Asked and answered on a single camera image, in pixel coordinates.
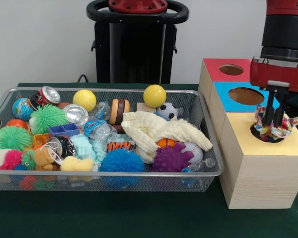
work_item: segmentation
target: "white wall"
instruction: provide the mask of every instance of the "white wall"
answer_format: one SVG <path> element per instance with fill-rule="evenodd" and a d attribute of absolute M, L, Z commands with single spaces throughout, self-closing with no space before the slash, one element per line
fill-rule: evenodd
<path fill-rule="evenodd" d="M 0 0 L 0 95 L 18 82 L 96 81 L 91 0 Z M 202 58 L 258 56 L 265 0 L 179 0 L 190 9 L 177 25 L 172 83 L 197 83 Z"/>

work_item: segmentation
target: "green table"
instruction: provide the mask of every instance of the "green table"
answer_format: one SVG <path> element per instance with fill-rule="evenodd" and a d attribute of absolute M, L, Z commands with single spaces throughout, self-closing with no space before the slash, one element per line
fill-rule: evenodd
<path fill-rule="evenodd" d="M 165 88 L 196 90 L 197 85 Z M 218 179 L 205 193 L 0 192 L 0 238 L 21 236 L 298 238 L 298 196 L 287 210 L 228 210 Z"/>

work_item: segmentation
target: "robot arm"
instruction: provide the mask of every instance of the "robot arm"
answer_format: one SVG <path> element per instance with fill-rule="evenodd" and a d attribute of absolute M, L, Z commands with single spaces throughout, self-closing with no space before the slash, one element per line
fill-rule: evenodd
<path fill-rule="evenodd" d="M 263 124 L 279 126 L 288 92 L 298 92 L 298 0 L 267 0 L 262 46 L 251 63 L 250 83 L 269 91 Z M 276 93 L 282 96 L 275 110 Z"/>

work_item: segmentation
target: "black cable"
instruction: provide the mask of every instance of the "black cable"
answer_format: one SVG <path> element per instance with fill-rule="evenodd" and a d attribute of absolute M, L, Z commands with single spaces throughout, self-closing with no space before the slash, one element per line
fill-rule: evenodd
<path fill-rule="evenodd" d="M 88 83 L 88 79 L 87 79 L 87 77 L 86 77 L 85 74 L 82 74 L 82 75 L 78 78 L 78 81 L 77 81 L 78 83 L 80 82 L 81 78 L 85 78 L 86 83 Z"/>

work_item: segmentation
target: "black handle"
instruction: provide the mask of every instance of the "black handle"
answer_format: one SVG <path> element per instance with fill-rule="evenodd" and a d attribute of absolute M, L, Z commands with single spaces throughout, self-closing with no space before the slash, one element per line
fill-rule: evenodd
<path fill-rule="evenodd" d="M 130 14 L 119 13 L 117 11 L 99 11 L 108 7 L 108 0 L 96 0 L 87 5 L 87 17 L 93 21 L 103 21 L 109 23 L 158 23 L 158 24 L 178 24 L 185 22 L 189 18 L 189 9 L 177 2 L 168 0 L 168 9 L 176 13 L 152 13 L 152 14 Z"/>

